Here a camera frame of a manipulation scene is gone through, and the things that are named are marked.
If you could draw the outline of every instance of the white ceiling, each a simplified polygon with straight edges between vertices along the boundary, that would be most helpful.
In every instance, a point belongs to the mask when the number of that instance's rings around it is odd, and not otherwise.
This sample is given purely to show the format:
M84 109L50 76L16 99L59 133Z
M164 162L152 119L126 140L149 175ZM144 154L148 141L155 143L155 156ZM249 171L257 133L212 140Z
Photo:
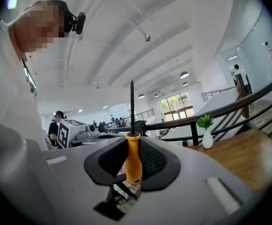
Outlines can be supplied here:
M35 1L18 0L18 13ZM27 54L40 113L128 102L131 79L135 95L179 86L182 71L190 73L189 84L197 82L222 43L233 7L233 0L64 1L87 17L80 36L71 32Z

